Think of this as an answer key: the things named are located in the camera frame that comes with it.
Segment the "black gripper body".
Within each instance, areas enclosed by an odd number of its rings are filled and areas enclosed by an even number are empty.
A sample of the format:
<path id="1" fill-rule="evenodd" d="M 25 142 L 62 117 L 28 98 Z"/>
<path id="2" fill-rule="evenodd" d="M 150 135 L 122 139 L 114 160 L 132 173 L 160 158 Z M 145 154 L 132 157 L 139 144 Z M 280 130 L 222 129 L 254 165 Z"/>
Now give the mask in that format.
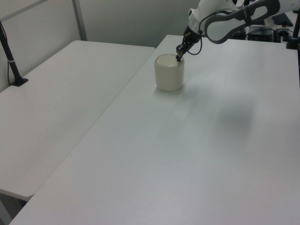
<path id="1" fill-rule="evenodd" d="M 201 37 L 201 34 L 194 32 L 189 26 L 187 26 L 183 33 L 182 42 L 184 46 L 193 46 L 200 41 Z"/>

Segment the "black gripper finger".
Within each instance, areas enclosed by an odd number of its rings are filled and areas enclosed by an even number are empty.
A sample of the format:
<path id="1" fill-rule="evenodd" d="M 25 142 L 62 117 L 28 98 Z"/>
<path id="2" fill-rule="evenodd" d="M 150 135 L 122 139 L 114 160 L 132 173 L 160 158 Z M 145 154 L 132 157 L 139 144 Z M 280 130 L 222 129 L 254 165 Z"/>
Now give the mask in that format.
<path id="1" fill-rule="evenodd" d="M 176 53 L 177 53 L 177 55 L 176 55 L 176 60 L 177 60 L 178 62 L 181 61 L 181 59 L 182 59 L 182 57 L 183 57 L 183 55 L 184 55 L 183 52 L 184 52 L 184 45 L 183 45 L 183 44 L 178 45 L 178 46 L 176 47 Z"/>
<path id="2" fill-rule="evenodd" d="M 193 47 L 193 43 L 192 42 L 182 42 L 182 55 L 186 54 L 187 52 L 189 52 L 189 50 Z"/>

